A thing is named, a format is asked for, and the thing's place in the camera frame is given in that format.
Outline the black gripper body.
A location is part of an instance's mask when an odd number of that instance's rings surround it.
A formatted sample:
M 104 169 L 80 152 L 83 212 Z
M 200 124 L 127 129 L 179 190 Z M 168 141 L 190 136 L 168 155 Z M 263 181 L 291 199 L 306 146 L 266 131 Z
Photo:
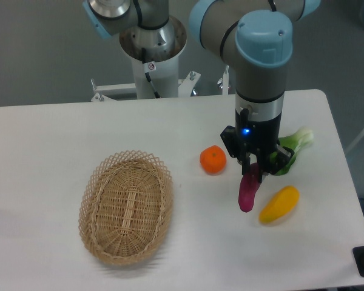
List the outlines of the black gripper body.
M 248 109 L 235 113 L 235 126 L 227 126 L 220 134 L 232 158 L 241 160 L 245 154 L 269 156 L 269 174 L 275 174 L 284 167 L 293 155 L 289 148 L 279 145 L 278 134 L 281 115 L 266 121 L 253 121 Z

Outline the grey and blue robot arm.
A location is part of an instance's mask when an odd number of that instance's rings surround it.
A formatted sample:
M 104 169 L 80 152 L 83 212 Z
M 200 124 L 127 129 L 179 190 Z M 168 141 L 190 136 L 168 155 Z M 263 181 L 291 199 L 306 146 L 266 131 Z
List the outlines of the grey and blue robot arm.
M 235 125 L 221 138 L 243 173 L 258 179 L 288 165 L 294 151 L 278 139 L 292 25 L 318 1 L 198 1 L 189 28 L 169 12 L 167 1 L 84 1 L 102 38 L 118 35 L 131 59 L 140 99 L 177 95 L 178 57 L 192 36 L 236 74 Z

